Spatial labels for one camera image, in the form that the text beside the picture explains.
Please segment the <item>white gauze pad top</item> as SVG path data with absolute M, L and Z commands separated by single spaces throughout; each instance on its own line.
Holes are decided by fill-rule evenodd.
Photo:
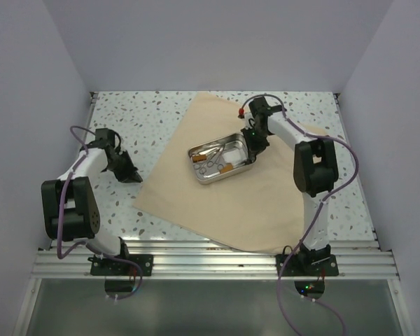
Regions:
M 223 152 L 223 159 L 227 164 L 232 164 L 235 166 L 245 161 L 246 156 L 243 150 L 232 148 Z

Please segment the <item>brown bandage vertical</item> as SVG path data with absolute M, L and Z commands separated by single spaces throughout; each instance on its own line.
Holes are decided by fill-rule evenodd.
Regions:
M 227 164 L 227 165 L 223 166 L 222 168 L 220 168 L 219 172 L 221 174 L 225 174 L 225 173 L 230 172 L 232 170 L 233 170 L 233 166 L 231 164 Z

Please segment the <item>steel surgical scissors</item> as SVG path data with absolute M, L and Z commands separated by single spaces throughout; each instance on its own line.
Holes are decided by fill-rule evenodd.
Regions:
M 210 155 L 213 151 L 224 149 L 225 144 L 219 142 L 205 143 L 202 146 L 197 146 L 191 150 L 191 155 Z

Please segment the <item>steel instrument tray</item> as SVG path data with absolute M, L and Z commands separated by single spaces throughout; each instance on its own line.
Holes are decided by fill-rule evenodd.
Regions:
M 214 167 L 214 168 L 211 168 L 205 175 L 199 174 L 197 171 L 195 171 L 195 169 L 193 167 L 193 164 L 196 163 L 196 162 L 192 161 L 191 150 L 196 148 L 197 146 L 202 146 L 203 144 L 208 144 L 208 143 L 211 143 L 211 142 L 219 142 L 219 143 L 225 144 L 223 152 L 227 151 L 227 150 L 230 150 L 232 148 L 238 148 L 240 150 L 243 150 L 244 153 L 245 153 L 245 156 L 246 156 L 245 161 L 233 166 L 232 164 L 227 164 L 224 161 L 223 154 L 222 154 L 221 157 L 220 157 L 219 163 L 222 164 L 222 166 L 232 165 L 233 166 L 232 171 L 229 171 L 225 174 L 221 174 L 219 172 L 220 168 Z M 229 134 L 229 135 L 223 136 L 221 138 L 208 141 L 208 142 L 203 143 L 203 144 L 193 146 L 187 152 L 188 160 L 191 164 L 194 175 L 195 175 L 197 181 L 202 185 L 209 185 L 210 183 L 217 182 L 217 181 L 222 180 L 222 179 L 226 179 L 226 178 L 234 176 L 236 174 L 240 174 L 242 172 L 245 172 L 245 171 L 251 169 L 252 166 L 253 166 L 253 163 L 250 163 L 248 161 L 248 151 L 247 151 L 246 142 L 244 140 L 244 136 L 243 136 L 242 133 Z

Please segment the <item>beige cloth mat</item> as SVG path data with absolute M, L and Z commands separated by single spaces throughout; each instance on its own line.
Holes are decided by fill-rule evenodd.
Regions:
M 193 146 L 238 132 L 236 102 L 201 92 L 142 183 L 134 207 L 235 249 L 276 254 L 295 246 L 304 229 L 293 152 L 276 136 L 251 168 L 202 185 L 188 159 Z

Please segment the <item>brown bandage horizontal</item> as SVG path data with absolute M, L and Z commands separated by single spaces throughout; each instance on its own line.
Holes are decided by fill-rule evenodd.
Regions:
M 206 160 L 207 156 L 206 155 L 194 155 L 192 156 L 192 161 L 193 162 L 201 162 Z

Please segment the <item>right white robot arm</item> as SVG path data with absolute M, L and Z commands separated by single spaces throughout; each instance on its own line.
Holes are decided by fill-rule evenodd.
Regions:
M 283 102 L 269 105 L 268 97 L 273 95 L 255 95 L 239 109 L 239 118 L 245 120 L 241 133 L 247 146 L 247 162 L 256 161 L 270 145 L 267 138 L 272 135 L 293 150 L 293 181 L 304 202 L 304 234 L 298 251 L 288 255 L 287 263 L 307 271 L 331 257 L 326 237 L 328 215 L 322 208 L 323 198 L 334 189 L 339 178 L 335 145 L 328 136 L 317 135 L 293 122 Z

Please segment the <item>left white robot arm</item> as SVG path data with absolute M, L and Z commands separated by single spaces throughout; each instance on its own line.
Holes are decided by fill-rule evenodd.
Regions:
M 101 227 L 92 182 L 102 172 L 111 172 L 120 183 L 143 179 L 116 131 L 72 126 L 70 132 L 81 143 L 77 159 L 61 176 L 41 185 L 46 234 L 56 241 L 60 260 L 78 246 L 100 258 L 127 260 L 124 239 Z

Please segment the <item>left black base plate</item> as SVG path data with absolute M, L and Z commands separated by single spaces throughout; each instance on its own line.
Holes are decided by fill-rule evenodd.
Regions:
M 128 262 L 98 258 L 95 255 L 87 260 L 91 262 L 90 274 L 101 277 L 124 277 L 134 274 L 150 277 L 154 266 L 154 256 L 151 254 L 130 254 Z

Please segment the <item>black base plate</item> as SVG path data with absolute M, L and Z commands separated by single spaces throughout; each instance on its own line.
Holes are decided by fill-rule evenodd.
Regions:
M 340 275 L 334 255 L 313 263 L 304 261 L 298 254 L 292 255 L 284 270 L 281 270 L 287 257 L 288 254 L 275 255 L 277 274 L 283 277 L 337 277 Z
M 130 254 L 128 262 L 98 258 L 95 255 L 87 260 L 91 262 L 90 274 L 101 277 L 124 277 L 134 274 L 150 277 L 154 266 L 154 256 L 151 254 Z

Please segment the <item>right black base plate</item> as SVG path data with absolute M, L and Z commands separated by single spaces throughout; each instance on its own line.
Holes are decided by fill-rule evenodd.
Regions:
M 281 270 L 287 257 L 288 254 L 275 255 L 277 274 L 283 277 L 337 277 L 340 275 L 334 255 L 313 263 L 304 261 L 298 254 L 292 255 L 284 270 Z

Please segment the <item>aluminium rail frame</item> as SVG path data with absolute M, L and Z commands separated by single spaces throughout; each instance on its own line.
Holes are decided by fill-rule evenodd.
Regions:
M 273 255 L 248 253 L 209 240 L 129 240 L 130 253 L 151 254 L 151 279 L 275 280 Z M 391 252 L 382 251 L 376 241 L 333 241 L 339 280 L 394 280 L 398 269 Z M 39 279 L 86 279 L 91 276 L 91 252 L 77 248 L 65 259 L 55 250 L 39 251 L 31 275 Z

